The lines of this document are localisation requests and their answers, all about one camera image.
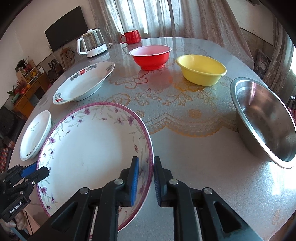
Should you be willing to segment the stainless steel bowl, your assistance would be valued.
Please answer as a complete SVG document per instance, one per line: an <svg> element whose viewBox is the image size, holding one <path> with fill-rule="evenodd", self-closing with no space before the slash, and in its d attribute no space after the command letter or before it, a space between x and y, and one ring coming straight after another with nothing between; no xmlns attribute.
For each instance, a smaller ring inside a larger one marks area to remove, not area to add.
<svg viewBox="0 0 296 241"><path fill-rule="evenodd" d="M294 167L295 122L281 99L250 78L235 78L230 95L239 135L250 153L281 168Z"/></svg>

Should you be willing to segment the small white plate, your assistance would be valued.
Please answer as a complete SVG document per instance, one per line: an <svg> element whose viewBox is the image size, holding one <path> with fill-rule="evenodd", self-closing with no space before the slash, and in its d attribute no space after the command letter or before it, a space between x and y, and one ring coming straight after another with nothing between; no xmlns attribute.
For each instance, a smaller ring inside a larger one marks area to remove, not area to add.
<svg viewBox="0 0 296 241"><path fill-rule="evenodd" d="M27 161L37 156L51 128L51 113L44 110L27 127L20 145L20 159Z"/></svg>

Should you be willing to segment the black wall television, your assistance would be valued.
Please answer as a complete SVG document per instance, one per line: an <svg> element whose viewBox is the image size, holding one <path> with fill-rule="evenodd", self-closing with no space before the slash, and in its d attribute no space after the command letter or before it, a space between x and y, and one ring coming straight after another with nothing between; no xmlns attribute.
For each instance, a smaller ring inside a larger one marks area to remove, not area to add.
<svg viewBox="0 0 296 241"><path fill-rule="evenodd" d="M87 30L81 6L78 6L48 27L45 30L45 35L51 50L55 52L65 44L86 33Z"/></svg>

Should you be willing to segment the white plate red pattern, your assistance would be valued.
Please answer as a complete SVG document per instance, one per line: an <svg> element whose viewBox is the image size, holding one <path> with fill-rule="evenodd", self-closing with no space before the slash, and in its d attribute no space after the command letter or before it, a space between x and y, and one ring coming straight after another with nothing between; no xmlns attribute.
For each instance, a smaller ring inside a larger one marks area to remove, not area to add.
<svg viewBox="0 0 296 241"><path fill-rule="evenodd" d="M53 95L53 104L84 100L97 92L115 68L113 62L104 61L89 65L65 80Z"/></svg>

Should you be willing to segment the yellow plastic bowl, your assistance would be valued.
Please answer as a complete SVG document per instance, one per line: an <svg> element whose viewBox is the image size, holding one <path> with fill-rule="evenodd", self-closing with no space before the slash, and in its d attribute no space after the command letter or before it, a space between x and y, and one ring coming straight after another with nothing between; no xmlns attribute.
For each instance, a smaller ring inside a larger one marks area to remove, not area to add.
<svg viewBox="0 0 296 241"><path fill-rule="evenodd" d="M227 73L222 63L203 55L182 55L176 62L181 68L183 77L196 85L215 85Z"/></svg>

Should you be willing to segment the wooden sideboard cabinet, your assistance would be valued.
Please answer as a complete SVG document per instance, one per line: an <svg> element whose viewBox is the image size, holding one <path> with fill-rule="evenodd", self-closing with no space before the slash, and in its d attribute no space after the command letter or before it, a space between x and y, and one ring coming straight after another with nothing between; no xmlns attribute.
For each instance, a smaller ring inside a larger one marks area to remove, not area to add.
<svg viewBox="0 0 296 241"><path fill-rule="evenodd" d="M40 99L49 89L50 81L46 72L41 73L33 60L25 61L25 65L25 68L19 68L16 73L20 97L14 103L13 112L28 118L34 109L31 98L37 92L36 97Z"/></svg>

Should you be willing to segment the purple floral large plate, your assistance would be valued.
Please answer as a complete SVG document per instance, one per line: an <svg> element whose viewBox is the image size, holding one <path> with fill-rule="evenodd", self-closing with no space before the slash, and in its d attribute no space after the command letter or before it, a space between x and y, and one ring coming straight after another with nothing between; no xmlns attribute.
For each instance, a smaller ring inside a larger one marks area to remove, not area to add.
<svg viewBox="0 0 296 241"><path fill-rule="evenodd" d="M64 117L47 137L38 168L49 170L37 185L45 213L52 216L82 187L97 189L119 177L133 157L139 159L136 200L120 207L118 228L124 229L142 208L152 181L154 154L142 119L118 103L98 102Z"/></svg>

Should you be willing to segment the beige lace curtain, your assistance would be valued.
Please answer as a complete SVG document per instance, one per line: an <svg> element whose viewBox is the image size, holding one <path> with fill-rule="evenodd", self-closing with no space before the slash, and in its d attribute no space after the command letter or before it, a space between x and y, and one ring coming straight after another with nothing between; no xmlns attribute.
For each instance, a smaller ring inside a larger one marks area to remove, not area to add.
<svg viewBox="0 0 296 241"><path fill-rule="evenodd" d="M142 38L210 40L248 67L254 59L227 1L89 1L95 25L109 43L138 30Z"/></svg>

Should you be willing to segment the floral plastic tablecloth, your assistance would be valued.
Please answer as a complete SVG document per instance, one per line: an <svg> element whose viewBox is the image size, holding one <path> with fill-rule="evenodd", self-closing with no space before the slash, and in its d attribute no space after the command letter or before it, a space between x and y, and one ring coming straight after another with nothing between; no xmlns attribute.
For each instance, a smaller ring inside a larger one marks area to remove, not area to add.
<svg viewBox="0 0 296 241"><path fill-rule="evenodd" d="M257 159L242 142L235 124L229 85L234 78L258 76L219 45L200 39L152 38L142 45L172 48L166 66L142 71L129 52L133 46L114 45L96 58L83 58L66 71L45 93L30 115L45 109L55 126L71 111L86 104L110 101L127 106L144 121L154 155L164 168L188 186L213 188L264 240L269 240L295 211L295 168L283 169ZM184 54L212 57L227 68L214 86L202 87L185 80L176 59ZM112 61L114 71L102 87L80 102L53 104L59 86L78 70Z"/></svg>

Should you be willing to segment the red mug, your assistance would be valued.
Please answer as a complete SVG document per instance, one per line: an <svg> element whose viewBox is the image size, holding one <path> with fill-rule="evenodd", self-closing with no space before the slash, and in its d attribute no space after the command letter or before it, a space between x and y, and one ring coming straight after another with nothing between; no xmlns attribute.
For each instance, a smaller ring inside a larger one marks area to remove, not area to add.
<svg viewBox="0 0 296 241"><path fill-rule="evenodd" d="M136 44L141 42L141 36L138 30L132 30L132 31L128 31L125 32L123 35L121 35L120 37L120 42L121 44Z"/></svg>

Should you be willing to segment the glass electric kettle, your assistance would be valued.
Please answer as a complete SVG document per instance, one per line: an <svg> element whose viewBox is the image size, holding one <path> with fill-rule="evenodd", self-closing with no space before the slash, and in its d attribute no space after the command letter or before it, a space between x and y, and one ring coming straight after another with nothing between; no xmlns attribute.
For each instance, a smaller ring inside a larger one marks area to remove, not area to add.
<svg viewBox="0 0 296 241"><path fill-rule="evenodd" d="M90 29L77 40L77 52L88 58L97 56L107 51L107 45L100 29Z"/></svg>

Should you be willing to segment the red plastic bowl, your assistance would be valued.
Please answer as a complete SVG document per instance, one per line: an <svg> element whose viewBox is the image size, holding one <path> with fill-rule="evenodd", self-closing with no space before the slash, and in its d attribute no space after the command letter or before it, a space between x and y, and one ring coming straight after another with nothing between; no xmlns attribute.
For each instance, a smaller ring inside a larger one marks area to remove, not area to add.
<svg viewBox="0 0 296 241"><path fill-rule="evenodd" d="M129 54L142 70L153 71L165 67L171 51L172 47L167 45L147 45L135 48Z"/></svg>

